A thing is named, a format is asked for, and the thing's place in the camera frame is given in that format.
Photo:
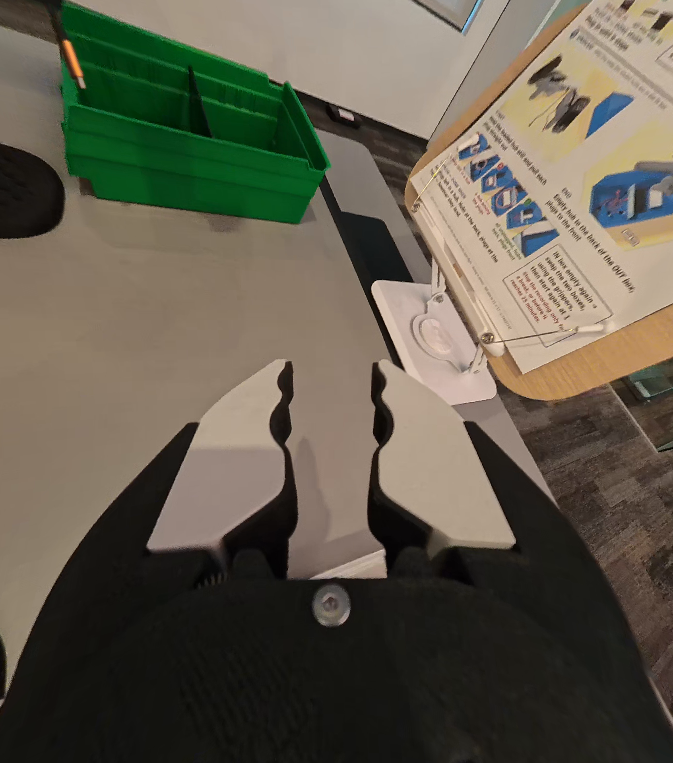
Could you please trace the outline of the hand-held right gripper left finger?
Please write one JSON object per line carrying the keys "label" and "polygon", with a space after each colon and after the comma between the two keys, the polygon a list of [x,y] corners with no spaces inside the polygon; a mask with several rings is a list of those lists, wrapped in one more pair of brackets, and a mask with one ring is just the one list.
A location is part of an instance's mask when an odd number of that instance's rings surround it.
{"label": "hand-held right gripper left finger", "polygon": [[293,365],[279,358],[202,416],[151,533],[150,552],[286,554],[296,528]]}

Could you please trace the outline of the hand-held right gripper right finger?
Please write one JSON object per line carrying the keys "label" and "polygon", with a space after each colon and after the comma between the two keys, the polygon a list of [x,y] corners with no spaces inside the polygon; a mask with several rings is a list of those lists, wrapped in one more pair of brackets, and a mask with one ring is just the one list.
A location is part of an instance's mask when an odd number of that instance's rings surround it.
{"label": "hand-held right gripper right finger", "polygon": [[369,527],[385,550],[513,548],[514,532],[462,417],[388,360],[373,365],[370,395]]}

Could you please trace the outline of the green plastic bin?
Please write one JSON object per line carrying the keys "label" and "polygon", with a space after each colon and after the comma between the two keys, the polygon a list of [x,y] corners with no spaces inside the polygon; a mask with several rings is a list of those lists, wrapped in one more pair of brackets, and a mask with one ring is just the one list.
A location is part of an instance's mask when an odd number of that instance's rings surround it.
{"label": "green plastic bin", "polygon": [[70,2],[68,173],[95,196],[298,224],[330,161],[296,91],[264,72]]}

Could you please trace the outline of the white stand base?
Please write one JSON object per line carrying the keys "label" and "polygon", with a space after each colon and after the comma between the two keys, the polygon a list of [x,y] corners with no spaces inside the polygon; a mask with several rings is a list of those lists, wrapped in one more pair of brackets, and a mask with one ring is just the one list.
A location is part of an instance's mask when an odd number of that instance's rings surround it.
{"label": "white stand base", "polygon": [[378,280],[371,295],[409,376],[451,406],[496,396],[484,351],[442,287]]}

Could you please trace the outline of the instruction sheet on wooden stand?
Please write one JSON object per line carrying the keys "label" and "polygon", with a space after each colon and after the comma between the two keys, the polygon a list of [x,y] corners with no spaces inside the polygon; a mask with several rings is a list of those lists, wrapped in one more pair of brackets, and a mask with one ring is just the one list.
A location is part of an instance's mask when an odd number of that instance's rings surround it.
{"label": "instruction sheet on wooden stand", "polygon": [[423,215],[416,211],[420,205],[420,201],[417,201],[419,193],[412,182],[436,155],[449,148],[454,139],[470,128],[585,9],[586,5],[579,5],[568,10],[544,27],[502,72],[492,76],[485,85],[475,85],[476,96],[468,100],[463,111],[446,129],[436,132],[427,151],[410,173],[405,190],[407,209],[418,223],[423,239],[433,255],[433,281],[445,281],[456,306],[462,310],[475,333],[476,349],[472,371],[479,372],[489,365],[494,375],[508,389],[517,395],[541,401],[574,397],[672,358],[673,305],[618,330],[610,338],[602,338],[588,349],[574,350],[543,368],[523,373],[518,370],[515,360],[503,344],[497,346],[495,341],[482,343],[482,337],[493,333],[494,329],[487,324],[484,308],[475,301],[471,284],[463,275],[461,267],[454,263],[453,254],[444,253],[441,238],[433,233],[431,224],[425,222]]}

